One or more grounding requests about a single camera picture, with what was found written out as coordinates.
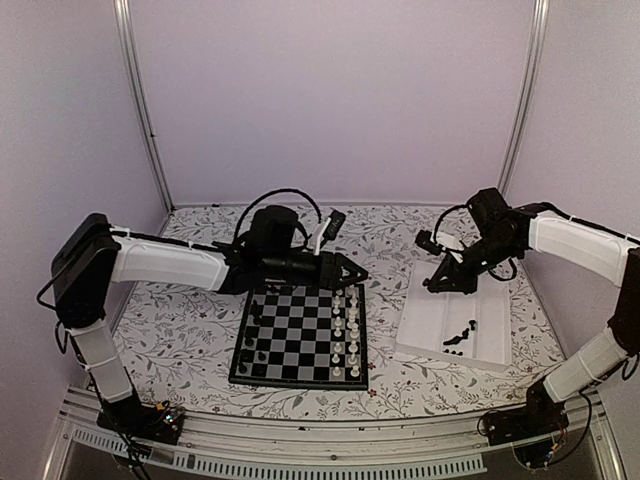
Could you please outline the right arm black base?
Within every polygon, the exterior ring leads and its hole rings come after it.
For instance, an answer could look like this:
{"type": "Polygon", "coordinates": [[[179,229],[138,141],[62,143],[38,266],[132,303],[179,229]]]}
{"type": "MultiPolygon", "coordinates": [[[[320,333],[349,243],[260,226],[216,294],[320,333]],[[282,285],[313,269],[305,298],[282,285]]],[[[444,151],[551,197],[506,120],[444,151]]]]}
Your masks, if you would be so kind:
{"type": "Polygon", "coordinates": [[[515,459],[527,469],[548,467],[566,442],[568,416],[564,405],[523,406],[489,410],[477,423],[478,433],[490,446],[526,441],[513,449],[515,459]]]}

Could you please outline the black and grey chessboard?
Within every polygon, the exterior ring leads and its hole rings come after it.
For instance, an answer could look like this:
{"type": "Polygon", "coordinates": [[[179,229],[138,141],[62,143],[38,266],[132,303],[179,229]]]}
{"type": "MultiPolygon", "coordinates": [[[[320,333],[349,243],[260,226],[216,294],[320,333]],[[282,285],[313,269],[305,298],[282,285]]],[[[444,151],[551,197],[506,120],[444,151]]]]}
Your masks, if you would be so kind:
{"type": "Polygon", "coordinates": [[[331,323],[333,296],[337,291],[305,286],[268,284],[248,294],[244,307],[228,380],[233,384],[289,389],[364,391],[369,388],[365,288],[356,284],[364,320],[362,379],[356,382],[332,381],[331,323]],[[263,306],[260,326],[252,323],[251,304],[263,306]],[[254,345],[247,347],[244,339],[254,345]],[[251,362],[241,362],[240,351],[253,351],[251,362]],[[257,360],[264,352],[266,360],[257,360]],[[246,374],[238,367],[245,364],[246,374]]]}

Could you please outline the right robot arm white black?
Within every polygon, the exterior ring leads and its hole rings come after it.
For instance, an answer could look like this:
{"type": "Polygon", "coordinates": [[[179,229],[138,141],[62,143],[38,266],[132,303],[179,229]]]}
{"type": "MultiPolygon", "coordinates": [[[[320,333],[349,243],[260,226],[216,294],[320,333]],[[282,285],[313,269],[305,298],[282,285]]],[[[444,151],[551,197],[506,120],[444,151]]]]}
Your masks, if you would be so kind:
{"type": "Polygon", "coordinates": [[[584,334],[564,332],[570,357],[532,384],[517,427],[537,436],[555,420],[564,402],[585,387],[604,382],[626,363],[639,363],[639,241],[542,201],[511,206],[486,188],[445,210],[466,211],[479,234],[464,244],[442,231],[442,217],[422,230],[417,245],[442,260],[425,282],[431,293],[473,294],[483,274],[532,254],[527,274],[548,312],[560,315],[584,301],[584,334]]]}

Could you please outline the white plastic divided tray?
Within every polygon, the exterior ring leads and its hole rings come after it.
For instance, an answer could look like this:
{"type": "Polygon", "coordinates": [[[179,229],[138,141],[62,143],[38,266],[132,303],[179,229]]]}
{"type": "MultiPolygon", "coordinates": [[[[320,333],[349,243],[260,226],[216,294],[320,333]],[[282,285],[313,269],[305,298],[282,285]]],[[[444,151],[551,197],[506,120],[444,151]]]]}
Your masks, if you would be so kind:
{"type": "Polygon", "coordinates": [[[512,362],[508,285],[481,276],[473,294],[434,294],[422,282],[435,270],[435,264],[424,261],[417,261],[412,267],[395,337],[394,358],[433,359],[492,372],[505,371],[512,362]],[[464,329],[471,319],[478,323],[475,355],[445,354],[442,343],[464,329]]]}

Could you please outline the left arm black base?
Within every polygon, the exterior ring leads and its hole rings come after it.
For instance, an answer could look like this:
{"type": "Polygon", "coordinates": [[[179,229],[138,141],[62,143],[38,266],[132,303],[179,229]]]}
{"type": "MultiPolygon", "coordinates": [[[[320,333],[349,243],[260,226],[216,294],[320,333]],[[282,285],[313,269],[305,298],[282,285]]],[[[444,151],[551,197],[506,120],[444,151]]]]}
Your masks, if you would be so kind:
{"type": "Polygon", "coordinates": [[[145,405],[137,397],[106,402],[98,415],[97,425],[134,438],[177,445],[186,410],[163,401],[145,405]]]}

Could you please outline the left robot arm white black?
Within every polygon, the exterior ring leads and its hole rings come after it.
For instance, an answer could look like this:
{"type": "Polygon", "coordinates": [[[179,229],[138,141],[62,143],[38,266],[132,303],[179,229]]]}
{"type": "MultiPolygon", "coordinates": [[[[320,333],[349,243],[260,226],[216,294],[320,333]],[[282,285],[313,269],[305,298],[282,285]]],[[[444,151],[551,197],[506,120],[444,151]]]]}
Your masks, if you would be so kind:
{"type": "Polygon", "coordinates": [[[110,286],[176,284],[224,295],[243,294],[269,282],[342,289],[369,276],[345,255],[324,248],[344,221],[343,213],[332,211],[296,247],[294,235],[304,230],[298,214],[268,205],[254,214],[246,232],[236,231],[231,242],[204,245],[135,233],[92,213],[51,263],[51,278],[43,289],[53,293],[52,302],[45,302],[41,294],[36,301],[55,312],[71,337],[104,411],[126,433],[138,434],[148,426],[149,415],[105,323],[110,286]]]}

